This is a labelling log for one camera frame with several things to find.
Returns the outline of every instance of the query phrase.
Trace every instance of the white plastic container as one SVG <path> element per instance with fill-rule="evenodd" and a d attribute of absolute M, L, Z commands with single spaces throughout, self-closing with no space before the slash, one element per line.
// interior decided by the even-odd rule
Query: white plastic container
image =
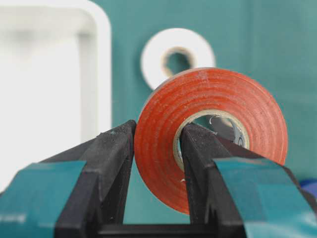
<path fill-rule="evenodd" d="M 0 191 L 111 127 L 110 22 L 88 0 L 0 0 Z"/>

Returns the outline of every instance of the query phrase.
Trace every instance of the teal plastic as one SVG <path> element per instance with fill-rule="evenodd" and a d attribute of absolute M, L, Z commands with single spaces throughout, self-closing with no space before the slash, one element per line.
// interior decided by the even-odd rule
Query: teal plastic
<path fill-rule="evenodd" d="M 286 166 L 298 180 L 317 171 L 316 0 L 93 0 L 112 30 L 112 126 L 137 120 L 152 92 L 140 67 L 151 36 L 171 27 L 201 34 L 216 66 L 248 75 L 276 99 L 286 119 Z M 125 223 L 188 223 L 158 201 L 133 163 Z"/>
<path fill-rule="evenodd" d="M 86 161 L 30 164 L 0 196 L 0 236 L 53 238 Z"/>
<path fill-rule="evenodd" d="M 248 238 L 317 236 L 313 210 L 282 167 L 265 158 L 214 161 Z"/>

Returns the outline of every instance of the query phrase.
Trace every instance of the teal clamp body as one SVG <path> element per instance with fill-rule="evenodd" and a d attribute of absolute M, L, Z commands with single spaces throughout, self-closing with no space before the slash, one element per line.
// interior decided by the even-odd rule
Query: teal clamp body
<path fill-rule="evenodd" d="M 34 163 L 19 171 L 0 196 L 0 237 L 53 238 L 55 223 L 85 164 Z"/>
<path fill-rule="evenodd" d="M 214 159 L 249 238 L 317 237 L 316 216 L 285 170 L 265 159 Z"/>

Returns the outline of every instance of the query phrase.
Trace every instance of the red electrical tape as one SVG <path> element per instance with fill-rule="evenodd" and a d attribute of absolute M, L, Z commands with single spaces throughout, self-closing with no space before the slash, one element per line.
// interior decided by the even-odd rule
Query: red electrical tape
<path fill-rule="evenodd" d="M 149 97 L 135 132 L 135 160 L 143 181 L 167 206 L 189 213 L 184 173 L 173 156 L 173 140 L 189 116 L 221 110 L 235 116 L 249 136 L 249 149 L 285 163 L 287 128 L 268 91 L 239 73 L 218 68 L 175 75 Z"/>

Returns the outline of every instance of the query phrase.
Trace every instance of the white tape roll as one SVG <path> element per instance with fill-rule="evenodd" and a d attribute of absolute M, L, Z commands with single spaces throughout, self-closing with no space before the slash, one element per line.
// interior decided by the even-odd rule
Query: white tape roll
<path fill-rule="evenodd" d="M 151 37 L 142 52 L 141 70 L 150 88 L 172 76 L 166 63 L 173 53 L 184 54 L 191 68 L 215 67 L 212 48 L 201 35 L 184 28 L 166 29 Z"/>

